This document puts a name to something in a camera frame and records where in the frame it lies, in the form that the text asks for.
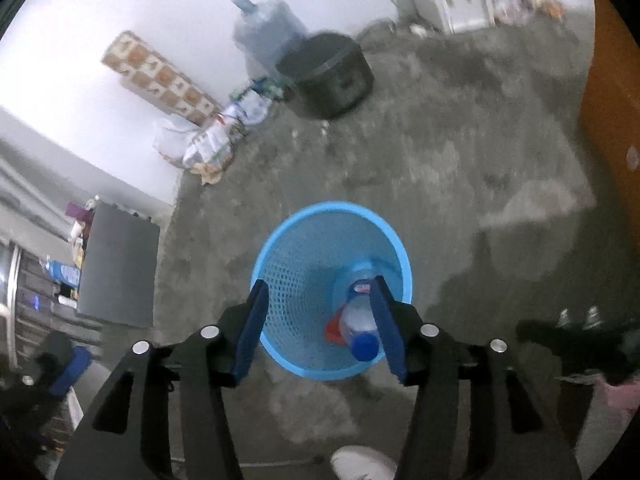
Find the black rice cooker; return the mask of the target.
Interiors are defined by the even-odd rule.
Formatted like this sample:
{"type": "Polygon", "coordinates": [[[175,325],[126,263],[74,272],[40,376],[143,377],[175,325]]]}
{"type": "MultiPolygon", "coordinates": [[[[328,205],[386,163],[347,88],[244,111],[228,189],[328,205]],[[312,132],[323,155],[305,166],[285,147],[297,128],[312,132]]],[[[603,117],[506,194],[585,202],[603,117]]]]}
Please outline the black rice cooker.
{"type": "Polygon", "coordinates": [[[372,91],[374,75],[352,37],[318,32],[292,47],[276,70],[285,102],[298,116],[332,119],[357,106],[372,91]]]}

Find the pink plastic bag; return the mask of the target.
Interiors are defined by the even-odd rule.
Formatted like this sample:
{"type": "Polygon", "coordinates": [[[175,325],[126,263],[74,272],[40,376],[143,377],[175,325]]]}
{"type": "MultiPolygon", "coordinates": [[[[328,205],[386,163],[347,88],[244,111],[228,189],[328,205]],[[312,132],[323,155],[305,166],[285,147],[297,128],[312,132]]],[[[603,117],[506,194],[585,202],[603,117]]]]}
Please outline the pink plastic bag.
{"type": "Polygon", "coordinates": [[[589,479],[620,442],[639,408],[639,378],[612,386],[590,377],[593,394],[574,451],[582,478],[589,479]]]}

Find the orange wooden furniture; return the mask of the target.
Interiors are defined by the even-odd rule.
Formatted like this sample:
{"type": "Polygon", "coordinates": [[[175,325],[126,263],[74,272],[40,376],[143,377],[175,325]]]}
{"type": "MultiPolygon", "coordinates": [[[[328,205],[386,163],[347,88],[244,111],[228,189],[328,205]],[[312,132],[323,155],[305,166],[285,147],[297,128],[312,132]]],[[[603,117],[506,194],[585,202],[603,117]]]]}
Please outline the orange wooden furniture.
{"type": "Polygon", "coordinates": [[[594,49],[582,97],[585,132],[612,174],[639,240],[639,47],[610,0],[594,0],[594,49]]]}

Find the blue mesh trash basket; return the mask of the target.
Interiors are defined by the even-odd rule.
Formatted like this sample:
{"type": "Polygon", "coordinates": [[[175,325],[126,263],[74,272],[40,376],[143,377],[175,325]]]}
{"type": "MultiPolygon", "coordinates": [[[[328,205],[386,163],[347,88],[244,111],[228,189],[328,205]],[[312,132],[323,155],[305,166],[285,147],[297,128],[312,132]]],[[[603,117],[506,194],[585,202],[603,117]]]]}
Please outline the blue mesh trash basket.
{"type": "Polygon", "coordinates": [[[306,207],[275,229],[262,246],[252,280],[269,287],[260,342],[285,370],[317,382],[359,375],[385,359],[361,362],[326,340],[326,326],[347,301],[352,284],[381,275],[398,301],[410,304],[409,256],[378,214],[346,202],[306,207]]]}

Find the tall patterned cardboard box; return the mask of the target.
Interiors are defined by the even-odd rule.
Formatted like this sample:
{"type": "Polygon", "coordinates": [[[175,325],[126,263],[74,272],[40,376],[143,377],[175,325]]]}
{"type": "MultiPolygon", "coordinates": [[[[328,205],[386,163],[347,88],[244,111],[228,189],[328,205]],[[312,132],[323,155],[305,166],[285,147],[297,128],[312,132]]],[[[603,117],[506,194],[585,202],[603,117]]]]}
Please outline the tall patterned cardboard box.
{"type": "Polygon", "coordinates": [[[107,48],[102,64],[128,81],[154,105],[201,126],[220,105],[191,78],[130,30],[107,48]]]}

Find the blue detergent bottle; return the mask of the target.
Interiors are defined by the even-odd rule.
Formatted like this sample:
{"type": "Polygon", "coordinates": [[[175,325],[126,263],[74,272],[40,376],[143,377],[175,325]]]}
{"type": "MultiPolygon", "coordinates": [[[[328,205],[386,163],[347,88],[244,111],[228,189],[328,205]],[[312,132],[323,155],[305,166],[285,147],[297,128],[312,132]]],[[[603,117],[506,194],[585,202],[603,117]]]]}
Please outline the blue detergent bottle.
{"type": "Polygon", "coordinates": [[[43,269],[52,281],[72,289],[78,289],[81,270],[79,270],[77,266],[70,266],[58,260],[47,259],[43,263],[43,269]]]}

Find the purple cup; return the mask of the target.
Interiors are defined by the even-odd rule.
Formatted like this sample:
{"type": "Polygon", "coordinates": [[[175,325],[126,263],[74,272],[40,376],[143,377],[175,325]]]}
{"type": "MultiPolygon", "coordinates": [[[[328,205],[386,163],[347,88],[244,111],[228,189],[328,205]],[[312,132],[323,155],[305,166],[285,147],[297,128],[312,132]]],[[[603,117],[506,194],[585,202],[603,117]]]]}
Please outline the purple cup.
{"type": "Polygon", "coordinates": [[[86,209],[75,203],[68,203],[65,209],[66,217],[70,217],[78,222],[91,222],[94,216],[93,209],[86,209]]]}

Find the dark grey cabinet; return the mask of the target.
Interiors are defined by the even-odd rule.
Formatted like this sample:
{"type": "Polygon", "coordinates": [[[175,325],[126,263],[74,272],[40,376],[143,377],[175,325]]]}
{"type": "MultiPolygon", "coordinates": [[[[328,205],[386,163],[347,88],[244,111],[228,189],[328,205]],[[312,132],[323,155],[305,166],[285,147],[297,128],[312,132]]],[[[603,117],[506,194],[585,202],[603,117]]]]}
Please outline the dark grey cabinet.
{"type": "Polygon", "coordinates": [[[151,327],[159,241],[156,224],[99,202],[80,272],[77,312],[101,322],[151,327]]]}

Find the white plastic bag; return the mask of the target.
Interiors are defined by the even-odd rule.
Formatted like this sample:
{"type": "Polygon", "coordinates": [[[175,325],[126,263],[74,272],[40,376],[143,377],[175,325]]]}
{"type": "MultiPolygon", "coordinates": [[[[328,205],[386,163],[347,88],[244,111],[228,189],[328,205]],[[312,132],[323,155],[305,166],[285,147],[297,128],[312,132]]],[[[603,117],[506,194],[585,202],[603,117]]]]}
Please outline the white plastic bag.
{"type": "Polygon", "coordinates": [[[154,122],[153,148],[171,166],[182,169],[186,149],[200,127],[190,120],[170,114],[154,122]]]}

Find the plastic bottle blue cap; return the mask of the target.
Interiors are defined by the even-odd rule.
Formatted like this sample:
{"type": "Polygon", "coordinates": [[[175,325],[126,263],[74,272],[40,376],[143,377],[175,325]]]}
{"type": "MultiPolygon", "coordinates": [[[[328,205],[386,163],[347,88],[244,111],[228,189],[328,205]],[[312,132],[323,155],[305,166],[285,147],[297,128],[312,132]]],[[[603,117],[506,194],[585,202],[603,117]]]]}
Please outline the plastic bottle blue cap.
{"type": "Polygon", "coordinates": [[[370,259],[343,266],[333,283],[332,308],[337,315],[338,339],[361,363],[374,363],[384,356],[370,299],[372,281],[379,275],[390,287],[398,278],[389,263],[370,259]]]}

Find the pile of paper packaging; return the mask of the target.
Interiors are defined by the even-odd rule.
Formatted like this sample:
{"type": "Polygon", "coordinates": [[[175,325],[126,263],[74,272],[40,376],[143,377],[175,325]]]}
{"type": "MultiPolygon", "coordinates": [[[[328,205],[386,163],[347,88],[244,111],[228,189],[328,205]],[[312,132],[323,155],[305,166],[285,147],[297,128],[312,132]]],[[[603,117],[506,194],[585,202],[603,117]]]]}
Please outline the pile of paper packaging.
{"type": "Polygon", "coordinates": [[[201,180],[201,185],[214,185],[231,164],[235,145],[250,128],[264,122],[275,102],[284,98],[284,88],[271,77],[254,79],[236,90],[221,112],[206,119],[204,126],[192,136],[182,164],[201,180]]]}

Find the empty blue water jug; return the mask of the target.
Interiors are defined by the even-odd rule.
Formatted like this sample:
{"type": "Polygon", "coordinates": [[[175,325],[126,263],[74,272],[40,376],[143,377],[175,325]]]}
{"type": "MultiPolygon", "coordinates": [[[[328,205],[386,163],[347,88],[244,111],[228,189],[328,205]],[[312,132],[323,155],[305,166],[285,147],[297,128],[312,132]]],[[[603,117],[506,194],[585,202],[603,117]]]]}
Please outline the empty blue water jug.
{"type": "Polygon", "coordinates": [[[241,11],[233,29],[235,45],[270,77],[279,78],[278,63],[307,37],[307,27],[284,0],[232,2],[241,11]]]}

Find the white shoe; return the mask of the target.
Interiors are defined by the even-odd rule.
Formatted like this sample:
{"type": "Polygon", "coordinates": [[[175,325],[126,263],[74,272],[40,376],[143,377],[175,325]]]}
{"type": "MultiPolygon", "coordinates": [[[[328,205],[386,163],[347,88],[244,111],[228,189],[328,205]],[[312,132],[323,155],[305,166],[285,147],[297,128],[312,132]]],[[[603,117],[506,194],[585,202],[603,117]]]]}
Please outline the white shoe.
{"type": "Polygon", "coordinates": [[[389,457],[360,445],[339,448],[332,454],[330,464],[340,480],[393,480],[397,470],[389,457]]]}

